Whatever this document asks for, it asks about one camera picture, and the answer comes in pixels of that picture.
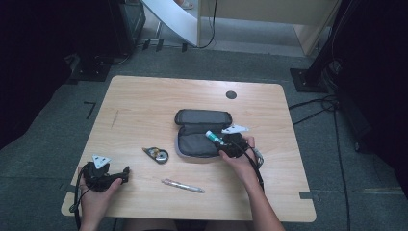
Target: white tag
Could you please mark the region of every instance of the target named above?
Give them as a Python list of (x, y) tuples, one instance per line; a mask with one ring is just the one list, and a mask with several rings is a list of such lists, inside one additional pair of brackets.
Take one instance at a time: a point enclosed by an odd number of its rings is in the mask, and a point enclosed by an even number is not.
[(100, 169), (105, 164), (107, 164), (111, 159), (108, 157), (92, 155), (93, 162), (95, 163), (96, 169)]
[(223, 134), (233, 134), (233, 133), (246, 132), (246, 131), (249, 131), (249, 129), (246, 127), (242, 127), (238, 124), (234, 124), (229, 128), (222, 129), (221, 132)]

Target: pencil case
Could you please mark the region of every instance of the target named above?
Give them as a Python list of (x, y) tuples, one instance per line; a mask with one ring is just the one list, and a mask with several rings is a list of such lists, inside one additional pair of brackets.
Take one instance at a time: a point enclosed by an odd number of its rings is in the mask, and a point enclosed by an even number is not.
[(210, 130), (222, 138), (221, 131), (232, 124), (232, 117), (222, 111), (183, 109), (176, 114), (174, 121), (181, 125), (175, 142), (177, 154), (212, 158), (218, 156), (218, 151), (205, 134)]

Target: teal cylindrical object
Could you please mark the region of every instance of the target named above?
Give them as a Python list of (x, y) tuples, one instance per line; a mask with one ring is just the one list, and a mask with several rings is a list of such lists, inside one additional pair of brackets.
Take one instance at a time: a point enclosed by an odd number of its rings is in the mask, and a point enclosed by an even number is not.
[(212, 131), (208, 131), (205, 133), (205, 136), (210, 139), (212, 142), (219, 142), (220, 144), (224, 144), (222, 139), (220, 139), (216, 134), (214, 134)]

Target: gray carpet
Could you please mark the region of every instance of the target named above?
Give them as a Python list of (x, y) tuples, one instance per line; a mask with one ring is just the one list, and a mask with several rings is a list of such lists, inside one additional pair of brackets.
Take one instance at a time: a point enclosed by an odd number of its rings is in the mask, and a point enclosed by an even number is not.
[[(74, 218), (61, 214), (65, 192), (82, 155), (93, 122), (113, 76), (154, 76), (280, 84), (289, 105), (322, 98), (296, 92), (289, 69), (307, 68), (312, 60), (283, 56), (154, 47), (111, 68), (105, 82), (63, 85), (29, 131), (0, 150), (0, 230), (75, 230)], [(96, 107), (89, 118), (90, 104)], [(291, 111), (298, 121), (321, 109), (311, 104)], [(353, 135), (337, 112), (351, 230), (406, 230), (408, 202), (393, 170), (372, 154), (354, 151)], [(344, 185), (332, 113), (322, 113), (294, 127), (317, 219), (284, 222), (287, 230), (346, 230)], [(106, 218), (101, 230), (113, 230)]]

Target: pen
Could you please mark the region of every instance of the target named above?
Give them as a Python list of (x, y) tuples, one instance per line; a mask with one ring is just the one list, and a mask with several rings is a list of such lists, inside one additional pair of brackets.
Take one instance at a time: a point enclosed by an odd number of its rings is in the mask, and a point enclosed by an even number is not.
[(180, 182), (176, 182), (176, 181), (172, 181), (170, 179), (165, 179), (162, 180), (162, 182), (166, 185), (170, 185), (170, 186), (174, 186), (183, 190), (188, 190), (188, 191), (192, 191), (192, 192), (196, 192), (196, 193), (204, 193), (205, 191), (201, 188), (198, 188), (196, 186), (190, 186), (190, 185), (185, 185), (185, 184), (181, 184)]

